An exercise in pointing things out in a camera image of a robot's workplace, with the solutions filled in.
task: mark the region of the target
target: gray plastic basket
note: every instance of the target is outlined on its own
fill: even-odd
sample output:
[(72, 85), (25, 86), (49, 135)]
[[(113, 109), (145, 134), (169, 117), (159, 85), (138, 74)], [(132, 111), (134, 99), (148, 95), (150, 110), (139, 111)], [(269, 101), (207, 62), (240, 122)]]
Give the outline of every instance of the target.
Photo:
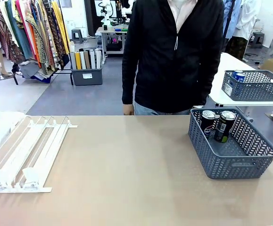
[(244, 82), (232, 77), (234, 71), (225, 71), (222, 90), (234, 101), (273, 101), (273, 73), (270, 71), (243, 71)]
[[(230, 130), (227, 143), (214, 140), (215, 131), (209, 138), (199, 126), (201, 114), (207, 109), (191, 110), (189, 136), (197, 156), (211, 179), (259, 178), (273, 161), (273, 145), (234, 108), (208, 109), (216, 114), (222, 111), (236, 113), (236, 120)], [(213, 129), (219, 119), (214, 121)]]

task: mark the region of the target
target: can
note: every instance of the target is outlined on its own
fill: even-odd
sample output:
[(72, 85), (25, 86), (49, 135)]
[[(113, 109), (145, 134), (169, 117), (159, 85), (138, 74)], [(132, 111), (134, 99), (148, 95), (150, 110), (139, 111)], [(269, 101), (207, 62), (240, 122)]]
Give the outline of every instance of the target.
[(245, 77), (246, 77), (245, 74), (243, 74), (243, 73), (237, 73), (235, 79), (238, 82), (244, 82), (245, 81)]
[(205, 110), (202, 112), (199, 125), (206, 137), (209, 137), (211, 134), (215, 118), (216, 118), (216, 114), (212, 111)]
[(235, 70), (233, 73), (232, 73), (232, 76), (233, 76), (233, 78), (236, 78), (237, 76), (237, 74), (238, 73), (243, 73), (243, 71), (241, 71), (241, 70)]
[(223, 111), (220, 114), (218, 126), (215, 131), (215, 140), (220, 143), (227, 142), (230, 130), (235, 122), (236, 114), (230, 111)]

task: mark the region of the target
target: beige tabletop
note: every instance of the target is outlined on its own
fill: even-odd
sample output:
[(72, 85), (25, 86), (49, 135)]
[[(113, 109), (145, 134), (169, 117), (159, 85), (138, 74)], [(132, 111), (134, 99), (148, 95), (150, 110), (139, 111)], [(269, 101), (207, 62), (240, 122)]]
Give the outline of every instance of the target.
[(189, 116), (70, 119), (52, 192), (0, 194), (0, 226), (273, 225), (273, 162), (260, 179), (209, 179)]
[(116, 32), (116, 31), (114, 30), (114, 27), (107, 27), (107, 30), (106, 30), (106, 31), (104, 30), (103, 27), (99, 27), (99, 28), (97, 29), (97, 32), (100, 32), (100, 33), (127, 33), (127, 31), (125, 31), (125, 32), (123, 32), (123, 31), (121, 31), (121, 32)]

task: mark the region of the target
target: can lid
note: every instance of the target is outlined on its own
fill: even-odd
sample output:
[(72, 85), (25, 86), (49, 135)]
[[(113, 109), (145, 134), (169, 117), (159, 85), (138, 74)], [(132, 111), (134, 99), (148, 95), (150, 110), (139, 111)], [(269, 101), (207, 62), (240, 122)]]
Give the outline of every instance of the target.
[(203, 111), (202, 116), (206, 119), (215, 119), (216, 118), (216, 114), (210, 110)]
[(224, 111), (221, 113), (221, 116), (224, 117), (226, 120), (235, 120), (236, 119), (236, 114), (230, 111)]
[(243, 73), (237, 73), (236, 75), (245, 77), (245, 74), (243, 74)]

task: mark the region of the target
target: white wall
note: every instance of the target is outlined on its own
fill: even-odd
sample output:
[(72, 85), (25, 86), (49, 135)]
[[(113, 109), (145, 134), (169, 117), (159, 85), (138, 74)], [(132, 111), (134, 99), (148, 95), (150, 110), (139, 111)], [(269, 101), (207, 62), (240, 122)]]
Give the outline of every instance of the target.
[(265, 33), (263, 45), (269, 47), (273, 39), (273, 0), (262, 0), (258, 19), (261, 21), (256, 23), (255, 30), (262, 30)]
[(88, 36), (86, 11), (84, 0), (71, 0), (72, 8), (62, 7), (63, 17), (68, 29), (69, 38), (71, 39), (71, 30), (74, 28), (81, 29), (82, 36)]

